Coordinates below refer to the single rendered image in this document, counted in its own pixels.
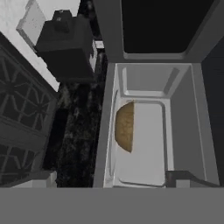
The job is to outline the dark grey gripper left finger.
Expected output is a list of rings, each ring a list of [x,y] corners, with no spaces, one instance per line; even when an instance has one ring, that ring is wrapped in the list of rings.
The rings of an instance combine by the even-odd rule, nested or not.
[[[56,179],[56,171],[38,171],[5,186],[11,188],[52,188],[57,186]]]

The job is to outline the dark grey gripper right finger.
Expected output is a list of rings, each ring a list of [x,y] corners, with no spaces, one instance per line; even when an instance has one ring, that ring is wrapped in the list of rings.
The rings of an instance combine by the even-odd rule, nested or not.
[[[167,171],[165,185],[173,188],[219,187],[219,185],[195,177],[189,171]]]

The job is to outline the dark lattice cupboard door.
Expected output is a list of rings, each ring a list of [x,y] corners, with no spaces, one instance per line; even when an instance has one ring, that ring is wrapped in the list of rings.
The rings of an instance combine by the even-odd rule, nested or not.
[[[0,117],[35,135],[51,130],[58,94],[0,32]]]
[[[20,143],[0,137],[0,187],[13,186],[42,168],[47,140]]]

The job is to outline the grey microwave with white interior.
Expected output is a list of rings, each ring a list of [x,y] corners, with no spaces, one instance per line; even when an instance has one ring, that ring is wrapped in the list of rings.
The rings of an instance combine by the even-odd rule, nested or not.
[[[129,102],[132,152],[115,140],[116,113]],[[167,171],[220,184],[200,65],[109,64],[94,186],[166,188]]]

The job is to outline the grey microwave door, black window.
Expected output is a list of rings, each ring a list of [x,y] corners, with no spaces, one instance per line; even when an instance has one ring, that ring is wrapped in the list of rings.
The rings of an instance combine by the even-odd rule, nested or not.
[[[93,2],[110,62],[201,62],[224,38],[224,0]]]

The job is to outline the brown round object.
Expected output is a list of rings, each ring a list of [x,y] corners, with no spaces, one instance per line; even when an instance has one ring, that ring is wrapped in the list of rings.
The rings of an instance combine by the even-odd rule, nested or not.
[[[131,101],[120,107],[115,117],[115,140],[127,152],[132,152],[133,133],[134,102]]]

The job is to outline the black small appliance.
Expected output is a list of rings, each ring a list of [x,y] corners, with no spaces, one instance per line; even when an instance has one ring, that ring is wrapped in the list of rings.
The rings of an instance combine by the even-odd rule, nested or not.
[[[88,19],[56,10],[44,23],[35,48],[56,81],[95,80],[97,49]]]

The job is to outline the pale grey flat board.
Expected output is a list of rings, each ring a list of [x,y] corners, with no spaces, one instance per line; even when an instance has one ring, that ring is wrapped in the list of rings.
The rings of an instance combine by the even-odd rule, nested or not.
[[[25,6],[25,14],[19,20],[16,30],[34,52],[36,52],[35,46],[45,21],[46,17],[37,0],[29,0]]]

